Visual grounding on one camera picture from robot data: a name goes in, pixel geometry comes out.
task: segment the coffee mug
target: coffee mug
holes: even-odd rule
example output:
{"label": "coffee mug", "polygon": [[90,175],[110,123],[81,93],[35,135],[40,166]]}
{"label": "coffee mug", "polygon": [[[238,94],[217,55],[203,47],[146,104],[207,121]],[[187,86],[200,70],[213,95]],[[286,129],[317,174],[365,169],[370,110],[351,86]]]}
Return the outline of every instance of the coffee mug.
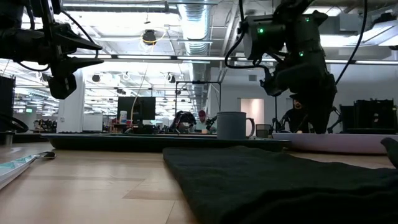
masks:
{"label": "coffee mug", "polygon": [[[251,122],[251,133],[246,136],[246,120]],[[217,139],[243,140],[254,134],[254,120],[246,118],[245,112],[219,112],[217,113]]]}

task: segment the wooden table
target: wooden table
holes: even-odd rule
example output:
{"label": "wooden table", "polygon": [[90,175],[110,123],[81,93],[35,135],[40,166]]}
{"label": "wooden table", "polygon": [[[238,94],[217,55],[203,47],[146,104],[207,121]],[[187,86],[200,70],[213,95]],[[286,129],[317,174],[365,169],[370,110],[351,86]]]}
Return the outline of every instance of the wooden table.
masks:
{"label": "wooden table", "polygon": [[[47,142],[0,147],[0,163],[50,151]],[[161,154],[55,150],[0,190],[1,224],[197,223]],[[322,162],[393,168],[384,156],[292,153]]]}

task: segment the monitor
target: monitor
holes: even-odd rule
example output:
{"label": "monitor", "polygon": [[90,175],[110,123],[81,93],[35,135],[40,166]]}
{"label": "monitor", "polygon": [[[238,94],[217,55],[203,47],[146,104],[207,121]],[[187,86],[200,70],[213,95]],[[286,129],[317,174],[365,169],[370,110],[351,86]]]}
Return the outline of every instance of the monitor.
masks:
{"label": "monitor", "polygon": [[[134,96],[118,98],[118,119],[120,111],[127,111],[127,120],[131,117],[131,107],[134,102]],[[156,97],[137,97],[133,109],[133,120],[155,120]]]}

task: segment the desk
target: desk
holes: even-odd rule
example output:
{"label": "desk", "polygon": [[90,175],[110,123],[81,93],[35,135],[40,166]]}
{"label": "desk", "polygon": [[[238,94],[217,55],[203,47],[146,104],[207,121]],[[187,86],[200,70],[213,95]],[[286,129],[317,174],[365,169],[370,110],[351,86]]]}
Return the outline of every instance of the desk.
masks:
{"label": "desk", "polygon": [[[0,147],[0,162],[49,150],[52,146],[47,142]],[[56,159],[35,161],[0,190],[0,223],[197,223],[162,154],[55,152]],[[373,169],[393,168],[384,156],[292,155]]]}

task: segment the ceiling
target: ceiling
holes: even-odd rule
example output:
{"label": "ceiling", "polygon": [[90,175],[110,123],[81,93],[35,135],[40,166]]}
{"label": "ceiling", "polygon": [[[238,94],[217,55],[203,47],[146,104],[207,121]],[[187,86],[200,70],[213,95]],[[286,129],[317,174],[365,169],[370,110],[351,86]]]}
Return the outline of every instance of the ceiling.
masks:
{"label": "ceiling", "polygon": [[[166,5],[165,1],[63,1],[68,13],[83,26],[97,44],[103,47],[100,55],[188,55],[187,47],[189,44],[205,42],[206,51],[199,55],[224,56],[237,36],[236,28],[239,22],[237,1],[199,1],[208,4],[207,7],[210,10],[207,23],[208,35],[206,39],[201,41],[187,38],[188,28],[181,17],[181,4],[176,4],[176,2],[190,2],[190,0],[169,1]],[[394,12],[397,9],[396,4],[396,0],[369,0],[369,10],[375,12],[374,14],[370,13],[370,15],[380,15],[381,12],[386,10]],[[277,1],[244,0],[244,11],[246,15],[272,14],[276,5]],[[362,1],[318,0],[307,10],[307,13],[314,10],[327,12],[329,16],[339,14],[355,16],[362,11]],[[74,32],[83,36],[83,33],[66,16],[55,15],[55,18],[59,22],[71,24]],[[26,15],[24,15],[23,21],[23,28],[28,29],[30,24]],[[40,19],[36,18],[35,23],[37,29],[41,28]],[[200,32],[198,27],[200,26],[189,27],[190,33]],[[154,45],[143,43],[142,34],[145,30],[154,30],[157,38]],[[322,45],[325,47],[327,58],[348,58],[352,47],[349,45],[334,46],[337,36],[324,35],[322,38]],[[345,38],[344,41],[356,41],[355,35],[343,38]],[[357,59],[381,60],[390,56],[389,48],[381,47],[379,44],[360,47]],[[237,52],[242,51],[242,46],[238,47]],[[94,52],[79,50],[77,54],[93,55]],[[34,68],[43,68],[35,63],[24,63]],[[200,63],[207,67],[203,71],[204,73],[210,74],[210,67],[216,66],[219,68],[219,63],[206,61]],[[86,67],[83,69],[87,88],[86,113],[115,114],[117,96],[136,96],[138,94],[139,96],[159,97],[159,107],[157,107],[159,108],[157,113],[161,115],[159,119],[163,116],[172,117],[175,108],[173,105],[175,84],[170,83],[168,79],[170,76],[174,76],[177,81],[192,81],[195,78],[196,66],[197,64],[192,64],[189,61],[145,63],[121,60]],[[4,74],[15,76],[16,84],[19,86],[16,91],[16,96],[19,99],[16,101],[16,104],[19,104],[16,111],[21,111],[23,108],[20,104],[26,104],[26,101],[50,100],[54,105],[45,106],[44,103],[39,113],[49,116],[57,113],[58,101],[50,96],[49,89],[46,88],[46,77],[51,75],[49,71],[43,73],[31,72],[12,61],[0,60],[0,70],[4,71],[5,68]],[[94,82],[93,75],[99,75],[100,81]],[[211,75],[204,75],[203,79],[209,81],[210,77],[214,78]],[[126,94],[117,93],[116,87],[124,90]],[[208,86],[188,84],[184,88],[187,90],[183,90],[178,98],[185,102],[178,104],[178,110],[197,112],[205,107]]]}

